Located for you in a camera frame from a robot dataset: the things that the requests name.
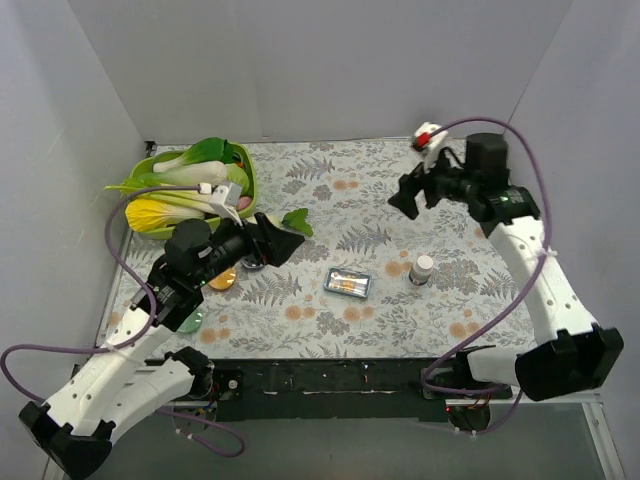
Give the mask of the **green round pill case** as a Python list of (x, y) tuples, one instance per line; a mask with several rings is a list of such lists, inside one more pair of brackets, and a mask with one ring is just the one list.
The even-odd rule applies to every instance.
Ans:
[(177, 332), (184, 335), (193, 334), (201, 328), (202, 321), (203, 313), (196, 309), (183, 321)]

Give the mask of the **green bok choy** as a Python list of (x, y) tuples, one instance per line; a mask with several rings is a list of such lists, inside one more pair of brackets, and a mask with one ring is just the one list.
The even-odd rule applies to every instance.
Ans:
[(154, 173), (164, 173), (174, 168), (209, 161), (219, 161), (223, 164), (229, 164), (233, 162), (233, 157), (234, 149), (226, 139), (209, 137), (193, 144), (179, 156), (171, 160), (157, 160), (152, 166), (152, 171)]

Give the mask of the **floral table mat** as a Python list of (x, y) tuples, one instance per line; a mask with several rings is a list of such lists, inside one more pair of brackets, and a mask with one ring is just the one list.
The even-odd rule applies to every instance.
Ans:
[[(409, 220), (388, 204), (416, 158), (402, 140), (248, 146), (259, 211), (307, 208), (314, 235), (282, 267), (239, 268), (226, 291), (205, 288), (201, 328), (154, 351), (193, 347), (212, 358), (439, 356), (473, 333), (482, 344), (527, 350), (535, 340), (524, 306), (498, 319), (518, 289), (478, 224), (441, 202)], [(409, 280), (420, 255), (429, 281)], [(372, 277), (358, 299), (324, 290), (331, 267)]]

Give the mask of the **dark blue round pill case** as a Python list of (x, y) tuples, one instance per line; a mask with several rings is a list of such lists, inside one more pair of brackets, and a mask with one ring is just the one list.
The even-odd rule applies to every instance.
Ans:
[(242, 259), (242, 266), (249, 271), (259, 271), (265, 267), (265, 264), (262, 261), (245, 257)]

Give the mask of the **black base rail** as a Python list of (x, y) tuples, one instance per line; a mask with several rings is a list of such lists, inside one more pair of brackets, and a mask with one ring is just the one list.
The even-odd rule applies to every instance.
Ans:
[(420, 374), (430, 358), (216, 359), (213, 385), (170, 404), (208, 407), (219, 422), (289, 419), (449, 420), (446, 400), (430, 397)]

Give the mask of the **blue rectangular pill box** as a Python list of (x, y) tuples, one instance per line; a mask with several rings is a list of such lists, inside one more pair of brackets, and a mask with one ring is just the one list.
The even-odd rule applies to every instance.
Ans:
[(369, 296), (372, 277), (365, 273), (331, 267), (324, 282), (324, 290), (330, 293), (366, 299)]

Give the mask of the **orange round pill case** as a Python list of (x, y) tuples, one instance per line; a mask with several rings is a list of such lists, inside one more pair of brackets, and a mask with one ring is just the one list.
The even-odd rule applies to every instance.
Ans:
[(226, 291), (230, 289), (237, 280), (237, 273), (234, 267), (231, 267), (214, 279), (208, 282), (208, 285), (216, 291)]

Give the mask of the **green plastic basket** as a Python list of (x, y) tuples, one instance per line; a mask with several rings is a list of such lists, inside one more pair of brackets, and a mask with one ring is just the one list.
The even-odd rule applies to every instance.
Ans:
[[(249, 151), (244, 145), (234, 143), (234, 142), (231, 142), (230, 145), (233, 147), (234, 153), (237, 154), (242, 160), (245, 173), (248, 175), (248, 178), (249, 178), (249, 189), (247, 191), (247, 194), (251, 198), (251, 202), (247, 205), (245, 209), (238, 211), (239, 217), (244, 219), (253, 215), (256, 210), (257, 199), (258, 199), (258, 181), (256, 176), (256, 168), (255, 168), (254, 161), (251, 154), (249, 153)], [(158, 155), (153, 157), (147, 157), (141, 160), (140, 162), (138, 162), (133, 167), (129, 177), (134, 178), (139, 175), (151, 172), (152, 166), (155, 163), (156, 159), (161, 161), (169, 161), (177, 157), (181, 153), (182, 153), (182, 150), (169, 150), (169, 151), (159, 153)], [(171, 237), (173, 230), (174, 230), (174, 226), (171, 225), (164, 228), (157, 228), (154, 230), (149, 230), (147, 232), (142, 232), (142, 235), (145, 235), (148, 238), (153, 240), (167, 240)]]

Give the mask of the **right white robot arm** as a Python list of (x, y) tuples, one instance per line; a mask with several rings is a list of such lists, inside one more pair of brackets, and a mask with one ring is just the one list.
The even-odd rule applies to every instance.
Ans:
[(435, 207), (463, 203), (504, 261), (533, 325), (529, 351), (472, 344), (452, 353), (453, 364), (435, 362), (421, 373), (425, 388), (475, 397), (504, 386), (542, 401), (601, 387), (624, 348), (615, 328), (603, 328), (579, 300), (549, 246), (550, 233), (529, 191), (511, 184), (508, 144), (495, 133), (466, 139), (465, 159), (447, 158), (447, 131), (425, 123), (412, 137), (420, 163), (399, 180), (389, 203), (410, 219), (423, 194)]

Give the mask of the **white radish with leaves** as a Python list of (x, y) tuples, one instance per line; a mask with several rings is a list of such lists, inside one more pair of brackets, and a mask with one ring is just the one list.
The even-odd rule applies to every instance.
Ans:
[(308, 223), (309, 211), (307, 208), (299, 208), (278, 217), (268, 214), (267, 217), (273, 225), (279, 228), (293, 230), (307, 237), (314, 235), (311, 225)]

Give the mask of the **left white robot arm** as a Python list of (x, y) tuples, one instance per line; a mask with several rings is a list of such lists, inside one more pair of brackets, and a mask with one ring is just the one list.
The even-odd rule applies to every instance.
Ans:
[(284, 264), (304, 242), (258, 213), (254, 221), (179, 223), (117, 328), (56, 393), (30, 401), (19, 419), (34, 442), (72, 479), (86, 479), (116, 441), (166, 402), (205, 398), (213, 386), (209, 358), (191, 347), (168, 354), (132, 383), (145, 360), (203, 301), (203, 287), (245, 257)]

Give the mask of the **pink radish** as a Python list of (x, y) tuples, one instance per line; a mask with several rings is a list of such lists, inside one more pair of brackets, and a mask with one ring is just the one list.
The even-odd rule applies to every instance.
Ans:
[(252, 202), (252, 199), (249, 196), (243, 196), (238, 200), (236, 205), (236, 209), (238, 211), (246, 209)]

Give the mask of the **light green cabbage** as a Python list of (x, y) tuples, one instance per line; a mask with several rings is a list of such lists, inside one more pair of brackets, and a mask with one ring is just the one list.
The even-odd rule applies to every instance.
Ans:
[(226, 164), (226, 180), (241, 188), (241, 194), (246, 195), (249, 192), (250, 179), (246, 171), (237, 164)]

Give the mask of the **white cap pill bottle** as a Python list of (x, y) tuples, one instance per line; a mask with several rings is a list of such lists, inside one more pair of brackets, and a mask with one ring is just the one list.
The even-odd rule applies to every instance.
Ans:
[(423, 286), (428, 281), (434, 268), (434, 260), (428, 255), (420, 255), (416, 258), (409, 271), (409, 280), (413, 285)]

